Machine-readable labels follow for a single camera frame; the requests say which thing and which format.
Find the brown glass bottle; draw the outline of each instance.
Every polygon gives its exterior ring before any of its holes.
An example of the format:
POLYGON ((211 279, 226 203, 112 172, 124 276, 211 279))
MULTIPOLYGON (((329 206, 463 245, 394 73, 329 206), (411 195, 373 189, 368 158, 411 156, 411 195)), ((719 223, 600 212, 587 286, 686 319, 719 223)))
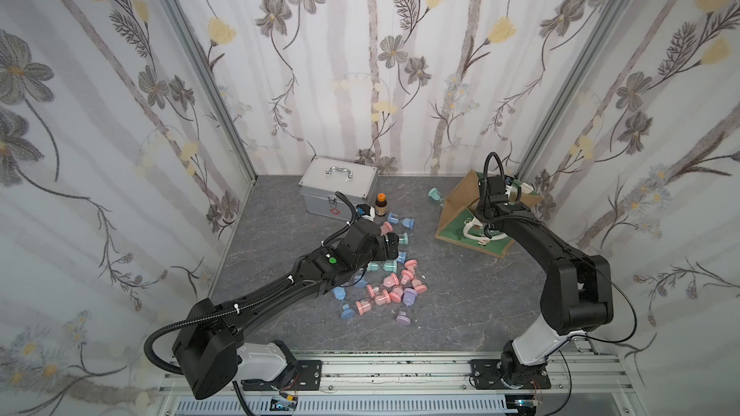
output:
POLYGON ((375 200, 375 215, 384 216, 385 206, 387 205, 388 205, 388 202, 385 200, 385 193, 378 193, 377 199, 375 200))

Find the wall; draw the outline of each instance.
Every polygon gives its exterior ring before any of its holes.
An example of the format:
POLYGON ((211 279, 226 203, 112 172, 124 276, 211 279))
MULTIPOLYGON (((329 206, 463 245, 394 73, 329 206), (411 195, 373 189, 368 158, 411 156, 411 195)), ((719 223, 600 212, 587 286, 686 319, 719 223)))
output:
MULTIPOLYGON (((603 348, 653 416, 737 413, 738 25, 740 0, 633 0, 531 174, 542 218, 634 302, 637 334, 603 348)), ((595 337, 631 330, 615 303, 595 337)))
POLYGON ((607 0, 180 0, 258 173, 508 168, 607 0))
POLYGON ((0 406, 149 414, 143 339, 207 295, 248 182, 157 0, 0 23, 0 406))

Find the black bracket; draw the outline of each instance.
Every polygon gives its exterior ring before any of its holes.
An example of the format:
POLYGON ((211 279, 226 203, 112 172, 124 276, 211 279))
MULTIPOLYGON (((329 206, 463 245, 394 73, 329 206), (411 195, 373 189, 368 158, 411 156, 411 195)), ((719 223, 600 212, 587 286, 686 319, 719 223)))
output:
MULTIPOLYGON (((472 370, 473 385, 476 390, 507 390, 511 389, 501 382, 501 372, 496 367, 500 360, 470 360, 470 367, 472 370)), ((545 372, 545 375, 535 374, 532 376, 534 382, 537 383, 539 389, 550 389, 550 378, 545 372)), ((520 389, 534 389, 534 385, 528 382, 520 389)))
MULTIPOLYGON (((319 386, 321 384, 321 360, 299 360, 296 363, 295 370, 297 371, 297 374, 295 375, 297 379, 291 380, 291 383, 282 390, 287 393, 291 393, 295 390, 298 390, 299 392, 301 390, 319 390, 319 386)), ((245 392, 255 390, 275 392, 276 390, 281 390, 275 389, 273 382, 258 380, 242 381, 241 388, 245 392)))

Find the vent slot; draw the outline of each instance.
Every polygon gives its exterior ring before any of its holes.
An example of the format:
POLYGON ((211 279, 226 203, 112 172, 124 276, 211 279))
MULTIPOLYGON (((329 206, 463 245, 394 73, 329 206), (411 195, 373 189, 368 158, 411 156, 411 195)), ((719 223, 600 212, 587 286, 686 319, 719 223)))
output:
MULTIPOLYGON (((269 411, 272 396, 245 396, 255 414, 312 416, 423 416, 425 414, 515 414, 504 395, 298 395, 295 411, 269 411)), ((180 397, 172 416, 243 416, 235 397, 180 397)))

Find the metal first aid box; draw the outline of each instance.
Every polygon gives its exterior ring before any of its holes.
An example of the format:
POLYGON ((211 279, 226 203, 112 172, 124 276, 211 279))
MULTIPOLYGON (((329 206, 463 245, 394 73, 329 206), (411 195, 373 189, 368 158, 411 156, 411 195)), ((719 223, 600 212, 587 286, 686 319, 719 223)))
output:
POLYGON ((306 201, 306 210, 310 213, 348 221, 350 210, 337 198, 335 191, 344 193, 353 205, 373 205, 377 168, 336 159, 314 158, 298 185, 306 201))

